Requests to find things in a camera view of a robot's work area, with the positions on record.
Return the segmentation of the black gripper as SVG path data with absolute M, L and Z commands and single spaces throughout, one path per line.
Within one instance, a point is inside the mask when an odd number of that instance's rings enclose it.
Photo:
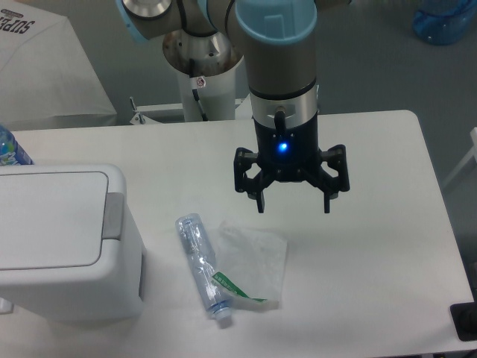
M 346 146 L 339 144 L 322 151 L 318 146 L 318 117 L 292 125 L 279 110 L 269 123 L 254 122 L 258 153 L 239 147 L 233 160 L 235 191 L 246 192 L 265 211 L 264 190 L 275 180 L 306 180 L 323 193 L 323 211 L 330 213 L 331 200 L 350 190 Z M 253 165 L 260 170 L 250 178 Z

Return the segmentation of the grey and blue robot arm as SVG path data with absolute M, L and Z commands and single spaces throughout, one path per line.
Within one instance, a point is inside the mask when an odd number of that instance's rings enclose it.
M 346 148 L 318 145 L 316 1 L 118 1 L 138 41 L 163 38 L 169 64 L 189 82 L 200 117 L 210 119 L 203 90 L 244 62 L 258 149 L 238 148 L 237 192 L 259 210 L 274 182 L 307 182 L 328 204 L 347 192 Z

